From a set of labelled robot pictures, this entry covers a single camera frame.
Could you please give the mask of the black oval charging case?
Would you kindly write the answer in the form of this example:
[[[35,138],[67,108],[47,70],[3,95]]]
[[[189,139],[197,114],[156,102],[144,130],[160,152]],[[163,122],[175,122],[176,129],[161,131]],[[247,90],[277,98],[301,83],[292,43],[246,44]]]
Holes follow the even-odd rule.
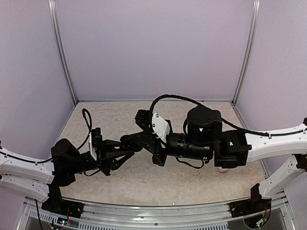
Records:
[[[120,138],[120,148],[122,150],[131,150],[134,152],[140,152],[142,150],[142,147],[136,144],[131,138],[130,135],[123,135]]]

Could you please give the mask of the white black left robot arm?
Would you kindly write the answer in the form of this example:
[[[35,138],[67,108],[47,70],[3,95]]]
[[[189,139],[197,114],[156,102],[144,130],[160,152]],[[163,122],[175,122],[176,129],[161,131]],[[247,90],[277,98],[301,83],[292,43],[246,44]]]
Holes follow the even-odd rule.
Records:
[[[57,213],[67,209],[62,199],[61,187],[75,182],[76,174],[97,170],[109,176],[134,155],[134,146],[118,141],[91,141],[85,153],[66,138],[51,149],[48,160],[26,157],[6,148],[0,149],[0,185],[39,202]]]

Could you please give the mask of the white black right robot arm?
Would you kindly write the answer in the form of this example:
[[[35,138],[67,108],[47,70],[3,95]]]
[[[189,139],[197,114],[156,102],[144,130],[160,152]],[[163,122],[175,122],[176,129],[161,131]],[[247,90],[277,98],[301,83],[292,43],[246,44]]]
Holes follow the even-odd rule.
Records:
[[[287,161],[268,179],[256,184],[245,202],[255,213],[288,182],[307,171],[307,126],[269,132],[239,127],[223,131],[221,113],[205,106],[188,111],[184,133],[175,133],[159,114],[139,110],[135,116],[141,132],[121,137],[129,146],[140,146],[152,154],[154,164],[164,166],[167,156],[213,161],[216,167],[232,169],[260,159],[287,155]]]

